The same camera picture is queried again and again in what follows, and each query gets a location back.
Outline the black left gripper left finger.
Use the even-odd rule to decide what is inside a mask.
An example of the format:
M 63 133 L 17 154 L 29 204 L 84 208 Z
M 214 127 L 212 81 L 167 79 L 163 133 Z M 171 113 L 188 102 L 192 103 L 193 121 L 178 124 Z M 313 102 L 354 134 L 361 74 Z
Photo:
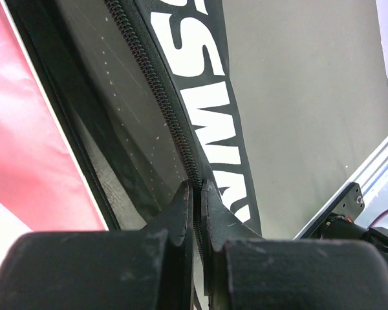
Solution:
M 193 189 L 138 231 L 32 232 L 0 266 L 0 309 L 192 309 Z

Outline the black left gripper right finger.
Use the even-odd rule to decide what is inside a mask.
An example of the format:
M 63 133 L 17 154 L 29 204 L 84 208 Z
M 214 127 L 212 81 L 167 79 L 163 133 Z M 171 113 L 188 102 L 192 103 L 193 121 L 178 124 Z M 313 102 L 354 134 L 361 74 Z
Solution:
M 211 309 L 388 309 L 388 254 L 361 240 L 266 240 L 201 192 L 204 293 Z

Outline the pink sport racket bag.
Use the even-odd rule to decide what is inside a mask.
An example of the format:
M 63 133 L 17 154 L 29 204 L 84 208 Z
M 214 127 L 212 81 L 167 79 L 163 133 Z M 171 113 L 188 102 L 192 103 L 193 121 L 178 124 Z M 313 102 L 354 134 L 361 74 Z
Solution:
M 193 262 L 199 253 L 204 274 L 201 192 L 211 181 L 225 208 L 261 236 L 221 1 L 6 1 L 5 8 L 108 231 L 142 229 L 188 182 Z

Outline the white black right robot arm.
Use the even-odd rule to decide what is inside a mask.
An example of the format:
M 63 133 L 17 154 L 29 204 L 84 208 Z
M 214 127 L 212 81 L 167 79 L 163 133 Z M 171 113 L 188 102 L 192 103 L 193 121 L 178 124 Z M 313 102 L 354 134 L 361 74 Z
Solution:
M 363 228 L 347 216 L 330 215 L 320 230 L 321 239 L 361 240 L 374 245 L 388 254 L 388 229 L 384 227 Z

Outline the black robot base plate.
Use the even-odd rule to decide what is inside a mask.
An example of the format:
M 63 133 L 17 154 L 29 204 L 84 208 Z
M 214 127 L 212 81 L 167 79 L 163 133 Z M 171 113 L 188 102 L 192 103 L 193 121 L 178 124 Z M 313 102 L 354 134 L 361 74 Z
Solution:
M 363 211 L 365 204 L 360 185 L 356 182 L 350 182 L 332 203 L 321 212 L 313 224 L 309 226 L 301 238 L 319 238 L 320 230 L 323 224 L 333 216 L 343 216 L 350 221 L 354 221 Z

